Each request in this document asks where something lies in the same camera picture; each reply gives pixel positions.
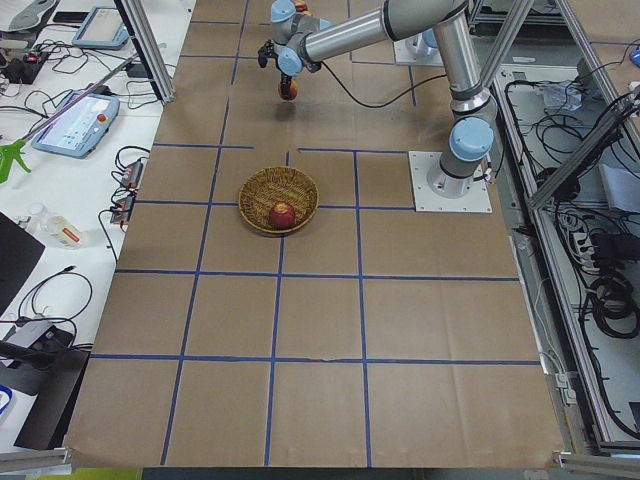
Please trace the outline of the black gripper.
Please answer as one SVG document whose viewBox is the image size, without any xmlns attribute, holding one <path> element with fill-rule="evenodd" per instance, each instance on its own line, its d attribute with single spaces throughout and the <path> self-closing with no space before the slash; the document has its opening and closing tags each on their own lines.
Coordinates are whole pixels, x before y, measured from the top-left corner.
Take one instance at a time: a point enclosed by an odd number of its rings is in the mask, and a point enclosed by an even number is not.
<svg viewBox="0 0 640 480">
<path fill-rule="evenodd" d="M 267 40 L 258 50 L 258 65 L 264 69 L 270 60 L 273 60 L 282 73 L 279 83 L 279 95 L 282 99 L 292 98 L 292 78 L 288 75 L 300 74 L 300 56 L 295 50 L 275 44 Z"/>
</svg>

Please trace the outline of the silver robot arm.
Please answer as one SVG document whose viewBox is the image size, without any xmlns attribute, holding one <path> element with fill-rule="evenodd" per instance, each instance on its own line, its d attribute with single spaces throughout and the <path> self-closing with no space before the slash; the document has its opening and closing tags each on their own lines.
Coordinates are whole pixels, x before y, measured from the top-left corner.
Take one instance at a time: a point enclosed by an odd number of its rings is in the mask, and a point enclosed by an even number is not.
<svg viewBox="0 0 640 480">
<path fill-rule="evenodd" d="M 271 5 L 271 37 L 258 63 L 273 61 L 281 73 L 279 94 L 292 100 L 293 79 L 318 71 L 323 61 L 382 41 L 407 50 L 415 64 L 441 66 L 451 94 L 455 123 L 448 145 L 427 174 L 431 190 L 444 198 L 469 193 L 474 174 L 495 139 L 496 102 L 481 77 L 464 1 L 384 1 L 358 17 L 332 24 L 302 3 Z"/>
<path fill-rule="evenodd" d="M 314 16 L 306 1 L 276 0 L 270 7 L 271 39 L 286 45 L 295 35 L 306 35 L 329 28 L 332 23 Z"/>
</svg>

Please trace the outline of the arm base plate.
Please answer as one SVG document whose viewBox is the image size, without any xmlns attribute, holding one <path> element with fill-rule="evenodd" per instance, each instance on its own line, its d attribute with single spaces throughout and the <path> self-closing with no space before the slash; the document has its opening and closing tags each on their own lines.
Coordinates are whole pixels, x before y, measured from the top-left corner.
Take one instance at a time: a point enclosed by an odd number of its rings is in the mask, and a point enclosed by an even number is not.
<svg viewBox="0 0 640 480">
<path fill-rule="evenodd" d="M 480 166 L 466 179 L 449 177 L 440 165 L 441 152 L 409 151 L 414 206 L 417 212 L 490 214 L 493 209 Z"/>
<path fill-rule="evenodd" d="M 397 65 L 443 66 L 437 42 L 435 40 L 425 42 L 420 35 L 395 42 L 394 55 Z"/>
</svg>

